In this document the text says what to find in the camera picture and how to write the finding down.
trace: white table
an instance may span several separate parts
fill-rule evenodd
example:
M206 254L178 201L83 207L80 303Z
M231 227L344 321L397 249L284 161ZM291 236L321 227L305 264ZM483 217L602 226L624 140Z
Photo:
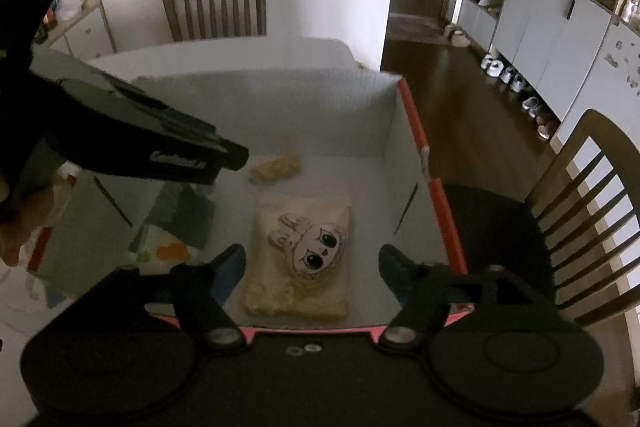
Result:
M96 58L91 65L123 80L209 71L357 67L344 42L270 36L176 42Z

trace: cartoon eye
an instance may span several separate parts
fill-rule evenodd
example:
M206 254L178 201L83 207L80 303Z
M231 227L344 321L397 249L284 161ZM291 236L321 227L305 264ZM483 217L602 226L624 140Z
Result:
M319 270L322 268L322 264L324 264L322 257L310 250L306 251L305 256L302 258L302 262L305 263L309 270Z
M325 245L327 248L335 248L335 245L338 244L338 240L335 238L335 235L331 232L327 232L324 229L320 229L320 243Z

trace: wooden chair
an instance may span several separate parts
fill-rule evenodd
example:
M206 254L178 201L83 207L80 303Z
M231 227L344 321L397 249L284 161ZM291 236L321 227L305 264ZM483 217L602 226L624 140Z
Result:
M193 7L190 0L178 0L184 3L186 28L188 33L188 39L182 34L180 30L180 23L178 21L178 13L175 8L177 0L162 0L164 3L164 11L169 21L169 28L171 29L171 35L174 38L174 42L181 42L183 40L195 40L193 28ZM209 28L211 38L215 39L220 37L241 37L252 35L252 22L250 17L251 3L250 0L244 0L244 33L242 33L240 25L240 7L238 0L232 0L232 7L229 10L227 0L220 0L219 5L216 5L215 0L209 1ZM219 35L218 31L218 14L222 22L222 35ZM200 32L199 39L204 39L206 34L206 16L204 10L203 0L196 0L196 16L198 19L198 29ZM232 20L232 27L230 28L229 19ZM255 0L255 25L257 28L257 35L266 35L267 33L267 21L266 21L266 0Z
M575 168L573 160L588 139L593 140L588 148L599 152L567 182L567 167ZM584 182L594 177L585 189ZM640 257L626 266L619 257L640 238L640 152L599 112L585 112L524 202L461 185L445 185L445 192L470 273L504 266L584 327L640 303L640 285L621 294L615 286L640 266ZM606 201L594 206L597 196ZM623 215L608 225L602 220L614 209ZM612 269L611 261L619 267Z

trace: metal bolt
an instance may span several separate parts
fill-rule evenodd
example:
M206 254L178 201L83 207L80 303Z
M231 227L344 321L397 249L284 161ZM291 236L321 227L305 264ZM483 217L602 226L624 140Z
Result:
M242 338L242 333L235 328L215 328L209 331L209 340L219 346L230 346Z
M322 351L322 346L320 344L309 343L306 344L305 351L308 353L319 353Z
M394 344L409 344L418 337L418 334L414 330L405 328L404 326L386 328L384 335L386 340Z
M285 352L287 353L287 355L290 355L292 357L301 357L305 354L305 350L300 346L289 346L287 347Z

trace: chair backrest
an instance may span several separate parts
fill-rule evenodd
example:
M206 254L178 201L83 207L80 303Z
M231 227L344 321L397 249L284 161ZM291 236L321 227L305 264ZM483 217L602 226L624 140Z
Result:
M577 167L578 154L586 166L549 197L567 167ZM620 261L640 238L640 152L612 121L587 110L527 202L547 240L561 310L578 309L574 320L589 326L640 303L640 284L623 293L614 286L640 266L640 255L625 266ZM539 214L536 207L542 208ZM567 297L559 299L562 293Z
M169 21L171 35L175 42L218 37L242 37L253 34L252 27L252 0L195 0L195 13L192 0L162 0L164 11ZM186 20L186 35L180 29L180 20L176 9L176 2L184 4L184 17ZM196 37L193 25L194 15L198 20L198 36ZM242 31L240 18L244 19L244 31ZM255 0L255 29L256 35L266 35L266 0Z

